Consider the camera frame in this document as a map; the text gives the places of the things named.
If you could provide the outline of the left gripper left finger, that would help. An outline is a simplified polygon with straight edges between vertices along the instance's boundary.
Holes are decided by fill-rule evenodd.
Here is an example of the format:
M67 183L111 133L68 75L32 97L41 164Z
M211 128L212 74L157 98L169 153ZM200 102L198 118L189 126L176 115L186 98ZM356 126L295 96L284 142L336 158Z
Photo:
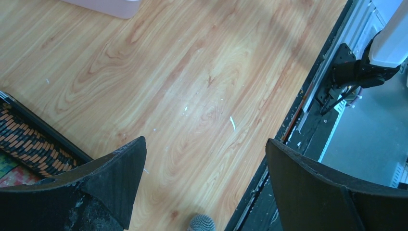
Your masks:
M127 230L146 155L141 136L68 172L1 188L1 230Z

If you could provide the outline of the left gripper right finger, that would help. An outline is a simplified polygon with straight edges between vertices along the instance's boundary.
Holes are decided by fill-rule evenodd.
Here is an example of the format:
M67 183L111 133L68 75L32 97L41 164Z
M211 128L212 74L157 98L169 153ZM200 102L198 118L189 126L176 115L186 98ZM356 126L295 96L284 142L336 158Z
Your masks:
M275 139L266 158L285 231L405 231L408 192L352 177Z

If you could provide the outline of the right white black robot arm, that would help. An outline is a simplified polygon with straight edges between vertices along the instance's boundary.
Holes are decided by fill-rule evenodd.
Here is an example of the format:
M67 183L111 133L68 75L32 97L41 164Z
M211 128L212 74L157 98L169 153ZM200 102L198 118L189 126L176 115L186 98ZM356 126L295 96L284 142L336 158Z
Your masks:
M336 87L370 88L392 78L408 57L408 2L402 1L384 29L366 46L362 58L336 64L332 80Z

